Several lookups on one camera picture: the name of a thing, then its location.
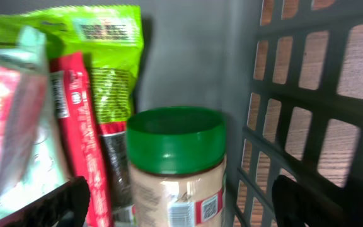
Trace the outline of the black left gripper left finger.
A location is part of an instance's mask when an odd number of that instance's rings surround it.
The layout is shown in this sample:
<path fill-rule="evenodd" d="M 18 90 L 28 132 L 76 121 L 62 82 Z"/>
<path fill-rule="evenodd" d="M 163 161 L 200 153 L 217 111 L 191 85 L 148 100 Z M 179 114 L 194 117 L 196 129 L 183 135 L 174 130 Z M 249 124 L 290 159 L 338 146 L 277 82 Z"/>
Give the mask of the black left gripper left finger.
<path fill-rule="evenodd" d="M 91 192 L 84 177 L 74 177 L 31 204 L 0 219 L 0 227 L 83 227 Z"/>

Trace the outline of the green lid spice jar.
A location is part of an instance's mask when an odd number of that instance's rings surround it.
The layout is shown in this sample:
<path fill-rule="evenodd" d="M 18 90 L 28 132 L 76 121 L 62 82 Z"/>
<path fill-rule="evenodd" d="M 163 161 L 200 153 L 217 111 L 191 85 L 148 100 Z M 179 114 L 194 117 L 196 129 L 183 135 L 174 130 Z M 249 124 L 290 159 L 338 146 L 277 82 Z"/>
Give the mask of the green lid spice jar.
<path fill-rule="evenodd" d="M 138 226 L 221 227 L 226 205 L 226 125 L 204 107 L 163 107 L 127 121 Z"/>

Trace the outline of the green gummy candy bag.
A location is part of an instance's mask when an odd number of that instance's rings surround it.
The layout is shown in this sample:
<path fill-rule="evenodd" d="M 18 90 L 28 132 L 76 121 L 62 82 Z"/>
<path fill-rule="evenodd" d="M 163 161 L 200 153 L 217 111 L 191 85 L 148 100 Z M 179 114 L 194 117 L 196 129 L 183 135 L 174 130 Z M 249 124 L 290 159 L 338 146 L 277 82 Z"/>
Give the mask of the green gummy candy bag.
<path fill-rule="evenodd" d="M 125 122 L 144 49 L 141 9 L 136 5 L 59 6 L 0 15 L 0 48 L 32 26 L 47 36 L 47 57 L 83 54 L 98 123 Z"/>

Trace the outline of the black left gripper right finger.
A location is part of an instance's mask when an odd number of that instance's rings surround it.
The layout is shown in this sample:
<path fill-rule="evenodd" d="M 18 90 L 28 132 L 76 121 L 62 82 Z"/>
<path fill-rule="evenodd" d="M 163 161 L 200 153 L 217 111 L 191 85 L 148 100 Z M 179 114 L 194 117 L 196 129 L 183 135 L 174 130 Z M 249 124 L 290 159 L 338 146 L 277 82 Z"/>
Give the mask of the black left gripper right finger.
<path fill-rule="evenodd" d="M 272 202 L 278 227 L 363 227 L 363 208 L 344 211 L 285 175 L 274 181 Z"/>

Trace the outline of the teal snack packet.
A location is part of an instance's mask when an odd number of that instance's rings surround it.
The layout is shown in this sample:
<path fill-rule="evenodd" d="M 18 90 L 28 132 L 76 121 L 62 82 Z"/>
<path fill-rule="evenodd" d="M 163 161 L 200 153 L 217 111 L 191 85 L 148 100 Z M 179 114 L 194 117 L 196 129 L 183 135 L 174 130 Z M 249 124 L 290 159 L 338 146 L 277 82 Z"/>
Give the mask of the teal snack packet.
<path fill-rule="evenodd" d="M 0 57 L 14 58 L 20 63 L 30 63 L 41 72 L 48 73 L 46 42 L 44 33 L 31 26 L 25 26 L 19 34 L 18 48 L 0 49 Z M 32 155 L 24 176 L 14 188 L 0 198 L 0 219 L 50 193 L 65 184 L 71 177 L 59 138 L 54 111 L 52 85 L 48 78 Z"/>

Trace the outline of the red tissue pack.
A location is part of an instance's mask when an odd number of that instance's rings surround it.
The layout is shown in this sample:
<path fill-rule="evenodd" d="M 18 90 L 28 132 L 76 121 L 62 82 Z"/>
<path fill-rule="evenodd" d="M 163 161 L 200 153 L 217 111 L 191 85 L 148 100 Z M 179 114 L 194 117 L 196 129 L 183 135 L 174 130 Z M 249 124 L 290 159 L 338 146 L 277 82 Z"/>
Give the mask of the red tissue pack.
<path fill-rule="evenodd" d="M 46 75 L 0 61 L 0 197 L 25 172 L 46 89 Z"/>

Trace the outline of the red snack stick packet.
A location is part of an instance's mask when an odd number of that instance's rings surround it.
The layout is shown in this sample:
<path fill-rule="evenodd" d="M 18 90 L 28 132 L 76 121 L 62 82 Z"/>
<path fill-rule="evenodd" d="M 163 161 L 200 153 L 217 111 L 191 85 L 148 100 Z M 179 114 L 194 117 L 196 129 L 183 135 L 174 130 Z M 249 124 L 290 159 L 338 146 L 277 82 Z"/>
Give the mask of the red snack stick packet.
<path fill-rule="evenodd" d="M 75 176 L 84 177 L 90 191 L 86 223 L 111 227 L 114 222 L 108 177 L 83 54 L 75 52 L 52 60 L 50 75 L 64 147 Z"/>

